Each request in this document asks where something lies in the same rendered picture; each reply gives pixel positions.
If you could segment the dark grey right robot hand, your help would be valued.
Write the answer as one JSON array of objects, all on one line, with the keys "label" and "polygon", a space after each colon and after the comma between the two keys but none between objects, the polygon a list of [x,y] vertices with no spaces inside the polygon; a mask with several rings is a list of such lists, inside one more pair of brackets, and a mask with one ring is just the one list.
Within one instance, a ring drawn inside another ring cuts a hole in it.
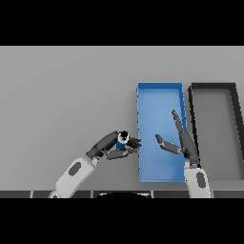
[{"label": "dark grey right robot hand", "polygon": [[190,161],[191,168],[200,168],[200,160],[193,141],[193,137],[190,135],[187,129],[183,128],[179,116],[175,110],[172,110],[172,115],[178,131],[180,146],[174,145],[173,143],[164,140],[160,134],[155,136],[157,143],[162,150],[174,154],[182,153],[184,157]]}]

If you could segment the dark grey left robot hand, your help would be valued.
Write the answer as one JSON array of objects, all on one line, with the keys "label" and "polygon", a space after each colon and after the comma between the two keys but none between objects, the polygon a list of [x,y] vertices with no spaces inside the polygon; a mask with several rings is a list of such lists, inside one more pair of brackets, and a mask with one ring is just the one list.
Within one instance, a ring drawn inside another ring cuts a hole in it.
[{"label": "dark grey left robot hand", "polygon": [[94,159],[95,157],[106,155],[108,160],[114,160],[127,157],[131,153],[136,153],[137,149],[141,147],[141,140],[129,135],[126,148],[124,150],[118,150],[116,148],[118,133],[118,131],[115,131],[105,135],[86,152],[86,156],[89,159]]}]

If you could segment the blue pipe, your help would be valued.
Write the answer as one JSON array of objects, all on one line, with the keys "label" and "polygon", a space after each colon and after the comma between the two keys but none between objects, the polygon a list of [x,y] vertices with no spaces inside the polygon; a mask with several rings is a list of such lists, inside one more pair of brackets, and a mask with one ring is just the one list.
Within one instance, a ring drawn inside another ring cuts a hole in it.
[{"label": "blue pipe", "polygon": [[118,133],[116,148],[118,150],[124,150],[129,141],[129,134],[127,131],[122,131]]}]

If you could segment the blue bin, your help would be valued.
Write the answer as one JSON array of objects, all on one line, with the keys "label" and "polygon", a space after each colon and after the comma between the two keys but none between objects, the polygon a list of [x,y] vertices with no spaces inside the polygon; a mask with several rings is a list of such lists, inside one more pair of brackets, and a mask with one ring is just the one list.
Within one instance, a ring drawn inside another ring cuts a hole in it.
[{"label": "blue bin", "polygon": [[180,146],[178,130],[173,120],[175,110],[184,129],[187,116],[183,84],[181,82],[138,82],[137,137],[139,148],[140,183],[180,183],[185,181],[183,154],[173,154],[160,148],[156,135]]}]

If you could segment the dark grey bin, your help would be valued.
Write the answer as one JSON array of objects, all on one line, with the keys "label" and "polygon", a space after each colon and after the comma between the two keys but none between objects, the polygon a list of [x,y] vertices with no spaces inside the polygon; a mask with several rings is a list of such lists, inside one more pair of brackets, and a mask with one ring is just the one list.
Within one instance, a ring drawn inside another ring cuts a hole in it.
[{"label": "dark grey bin", "polygon": [[210,180],[244,180],[244,123],[235,83],[192,83],[193,138]]}]

